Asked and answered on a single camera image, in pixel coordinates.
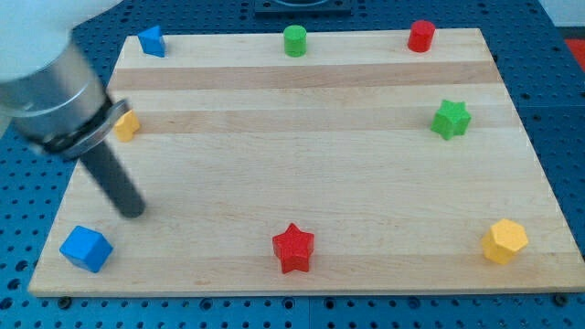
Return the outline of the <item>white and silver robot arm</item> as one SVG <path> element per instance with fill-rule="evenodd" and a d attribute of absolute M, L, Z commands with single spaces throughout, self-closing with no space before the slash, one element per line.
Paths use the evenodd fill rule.
<path fill-rule="evenodd" d="M 1 113 L 42 151 L 76 158 L 129 111 L 72 38 L 118 0 L 1 0 Z"/>

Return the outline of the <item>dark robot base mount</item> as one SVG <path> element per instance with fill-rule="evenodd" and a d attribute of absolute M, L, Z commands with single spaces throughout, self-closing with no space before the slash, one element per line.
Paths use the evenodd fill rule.
<path fill-rule="evenodd" d="M 254 0 L 255 15 L 342 13 L 352 11 L 353 0 Z"/>

